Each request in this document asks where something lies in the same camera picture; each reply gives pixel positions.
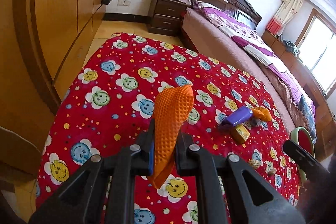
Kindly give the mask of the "green red trash bin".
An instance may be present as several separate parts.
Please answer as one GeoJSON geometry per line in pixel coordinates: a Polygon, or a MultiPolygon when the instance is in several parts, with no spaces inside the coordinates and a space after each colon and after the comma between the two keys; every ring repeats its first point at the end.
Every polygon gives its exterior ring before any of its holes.
{"type": "MultiPolygon", "coordinates": [[[[312,143],[312,139],[310,137],[310,134],[304,127],[298,127],[295,130],[293,130],[290,133],[290,140],[297,143],[299,146],[301,146],[303,149],[309,152],[312,156],[314,156],[314,146],[312,143]]],[[[306,182],[301,181],[301,186],[304,187],[305,183],[306,182]]]]}

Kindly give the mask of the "red white curtain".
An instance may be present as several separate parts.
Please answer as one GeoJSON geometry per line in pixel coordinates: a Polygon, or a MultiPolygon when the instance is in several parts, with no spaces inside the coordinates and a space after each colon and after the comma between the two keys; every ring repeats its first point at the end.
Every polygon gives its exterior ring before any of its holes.
{"type": "Polygon", "coordinates": [[[281,4],[276,14],[266,26],[266,30],[274,36],[280,36],[286,25],[294,18],[303,5],[304,0],[287,0],[281,4]]]}

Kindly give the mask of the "yellow small box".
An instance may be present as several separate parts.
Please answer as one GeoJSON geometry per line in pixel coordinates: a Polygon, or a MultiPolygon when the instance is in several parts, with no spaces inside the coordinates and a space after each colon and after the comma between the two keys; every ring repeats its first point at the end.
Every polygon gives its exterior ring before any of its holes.
{"type": "Polygon", "coordinates": [[[245,143],[250,137],[250,132],[242,124],[232,127],[230,134],[232,138],[239,144],[245,143]]]}

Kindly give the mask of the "orange wooden wardrobe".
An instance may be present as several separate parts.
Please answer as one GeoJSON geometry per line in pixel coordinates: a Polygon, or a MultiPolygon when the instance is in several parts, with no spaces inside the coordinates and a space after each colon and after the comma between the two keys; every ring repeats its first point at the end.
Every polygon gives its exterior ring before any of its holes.
{"type": "Polygon", "coordinates": [[[37,176],[49,127],[105,7],[101,0],[1,0],[1,180],[37,176]]]}

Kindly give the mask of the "peanut shell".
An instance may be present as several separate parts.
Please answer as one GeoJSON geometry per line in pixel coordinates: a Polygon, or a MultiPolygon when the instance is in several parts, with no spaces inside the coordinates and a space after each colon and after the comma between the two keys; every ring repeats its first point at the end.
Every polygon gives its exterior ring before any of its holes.
{"type": "Polygon", "coordinates": [[[267,175],[268,176],[273,176],[275,175],[277,172],[277,169],[276,168],[272,168],[271,170],[268,171],[267,175]]]}
{"type": "Polygon", "coordinates": [[[258,169],[258,168],[261,167],[261,161],[260,160],[249,159],[248,163],[253,169],[258,169]]]}

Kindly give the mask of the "large bed brown cover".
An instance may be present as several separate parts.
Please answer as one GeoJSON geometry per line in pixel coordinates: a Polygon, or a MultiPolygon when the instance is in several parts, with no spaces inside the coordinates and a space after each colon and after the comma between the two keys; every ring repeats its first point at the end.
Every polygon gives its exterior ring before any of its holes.
{"type": "Polygon", "coordinates": [[[232,65],[260,80],[276,104],[288,132],[299,126],[307,129],[307,120],[294,103],[287,84],[246,53],[204,16],[188,8],[183,18],[182,31],[186,40],[183,44],[186,48],[232,65]]]}

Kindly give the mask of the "blue plaid pillow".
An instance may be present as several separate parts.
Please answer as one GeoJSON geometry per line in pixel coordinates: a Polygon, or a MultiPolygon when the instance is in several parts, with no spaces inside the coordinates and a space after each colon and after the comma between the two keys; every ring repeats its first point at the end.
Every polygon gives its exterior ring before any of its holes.
{"type": "Polygon", "coordinates": [[[317,133],[315,127],[315,118],[313,111],[311,110],[306,97],[302,94],[298,103],[298,109],[302,112],[303,116],[307,120],[307,130],[310,134],[313,144],[317,141],[317,133]]]}

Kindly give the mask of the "orange textured cloth bag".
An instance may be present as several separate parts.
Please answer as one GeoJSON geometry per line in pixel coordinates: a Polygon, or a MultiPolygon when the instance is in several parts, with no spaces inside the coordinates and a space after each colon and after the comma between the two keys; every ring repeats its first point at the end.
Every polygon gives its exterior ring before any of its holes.
{"type": "Polygon", "coordinates": [[[168,88],[154,101],[154,169],[148,177],[159,189],[174,167],[174,150],[182,125],[194,106],[191,85],[168,88]]]}

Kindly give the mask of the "purple plastic bag roll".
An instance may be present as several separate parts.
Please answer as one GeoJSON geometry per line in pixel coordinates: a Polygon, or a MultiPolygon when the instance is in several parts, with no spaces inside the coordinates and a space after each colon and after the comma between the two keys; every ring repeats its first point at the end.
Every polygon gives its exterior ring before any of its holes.
{"type": "Polygon", "coordinates": [[[253,112],[250,108],[242,106],[238,108],[235,112],[231,113],[229,116],[225,117],[221,122],[222,127],[235,127],[238,126],[253,116],[253,112]]]}

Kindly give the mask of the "dark wooden nightstand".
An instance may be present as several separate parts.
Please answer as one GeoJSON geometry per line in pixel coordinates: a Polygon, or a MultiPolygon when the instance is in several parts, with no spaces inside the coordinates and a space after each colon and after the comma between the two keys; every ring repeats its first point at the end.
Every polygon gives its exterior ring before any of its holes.
{"type": "Polygon", "coordinates": [[[186,9],[185,3],[174,0],[151,0],[147,30],[152,34],[179,36],[186,9]]]}

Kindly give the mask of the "teal clothes on cabinet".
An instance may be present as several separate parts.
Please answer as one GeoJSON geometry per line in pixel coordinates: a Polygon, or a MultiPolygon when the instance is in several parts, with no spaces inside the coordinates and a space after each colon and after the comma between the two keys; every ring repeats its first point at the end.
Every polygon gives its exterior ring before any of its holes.
{"type": "Polygon", "coordinates": [[[294,56],[298,56],[299,51],[297,49],[297,46],[294,43],[292,43],[290,40],[285,40],[285,39],[282,41],[282,43],[287,52],[292,53],[294,56]]]}

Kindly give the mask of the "purple white quilt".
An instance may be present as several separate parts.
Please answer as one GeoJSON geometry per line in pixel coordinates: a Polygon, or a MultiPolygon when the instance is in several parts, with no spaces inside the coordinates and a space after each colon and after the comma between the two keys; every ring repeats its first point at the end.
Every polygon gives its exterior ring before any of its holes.
{"type": "Polygon", "coordinates": [[[294,103],[296,105],[302,104],[306,106],[307,112],[310,116],[315,118],[315,106],[313,101],[300,86],[294,75],[290,73],[285,64],[276,56],[262,38],[258,36],[255,30],[237,21],[228,15],[227,12],[207,2],[194,1],[193,8],[287,84],[294,103]]]}

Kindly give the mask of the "window with wooden frame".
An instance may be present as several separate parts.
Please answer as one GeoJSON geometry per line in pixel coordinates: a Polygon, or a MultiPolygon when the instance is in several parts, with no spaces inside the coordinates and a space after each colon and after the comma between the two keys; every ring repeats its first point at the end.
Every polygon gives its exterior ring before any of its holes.
{"type": "Polygon", "coordinates": [[[329,98],[335,91],[335,24],[313,8],[295,44],[300,61],[329,98]]]}

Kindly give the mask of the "long wooden low cabinet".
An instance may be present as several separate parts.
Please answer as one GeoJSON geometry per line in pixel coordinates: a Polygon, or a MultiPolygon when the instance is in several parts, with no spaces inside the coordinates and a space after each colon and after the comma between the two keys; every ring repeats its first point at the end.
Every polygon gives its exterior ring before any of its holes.
{"type": "Polygon", "coordinates": [[[315,106],[317,132],[315,156],[319,161],[326,159],[335,151],[335,121],[318,83],[306,66],[293,53],[286,51],[283,43],[269,31],[266,30],[261,38],[282,60],[306,94],[312,99],[315,106]]]}

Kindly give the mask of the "red smiley flower blanket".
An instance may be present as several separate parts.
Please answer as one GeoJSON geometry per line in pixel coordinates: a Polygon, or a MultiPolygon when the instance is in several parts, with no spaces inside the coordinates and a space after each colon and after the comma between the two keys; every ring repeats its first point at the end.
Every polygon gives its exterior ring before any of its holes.
{"type": "Polygon", "coordinates": [[[92,155],[111,156],[155,122],[154,174],[135,181],[136,223],[197,223],[195,180],[173,166],[177,131],[217,155],[257,160],[292,206],[297,168],[282,151],[280,105],[256,73],[134,34],[113,34],[70,86],[45,144],[40,209],[92,155]]]}

